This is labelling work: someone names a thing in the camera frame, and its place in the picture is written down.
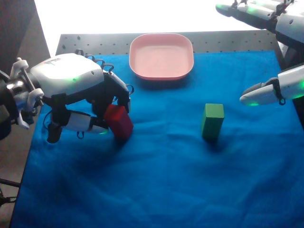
pink bowl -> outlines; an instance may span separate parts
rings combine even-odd
[[[130,68],[146,80],[177,80],[193,68],[191,41],[175,33],[145,34],[133,40]]]

dark wall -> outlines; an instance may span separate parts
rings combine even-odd
[[[0,69],[7,74],[36,11],[34,0],[0,0]]]

red block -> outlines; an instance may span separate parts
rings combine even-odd
[[[104,119],[115,137],[128,139],[133,130],[133,123],[123,106],[114,104],[107,108]]]

blue tablecloth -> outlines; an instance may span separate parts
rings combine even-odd
[[[179,82],[138,79],[128,56],[103,56],[135,87],[125,144],[39,116],[12,228],[304,227],[304,138],[291,101],[246,107],[241,93],[280,71],[274,52],[195,54]],[[217,145],[200,134],[205,103],[224,104]],[[69,108],[91,112],[85,101]]]

green block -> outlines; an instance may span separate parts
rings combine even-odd
[[[224,105],[206,104],[202,122],[202,136],[207,140],[216,141],[224,121]]]

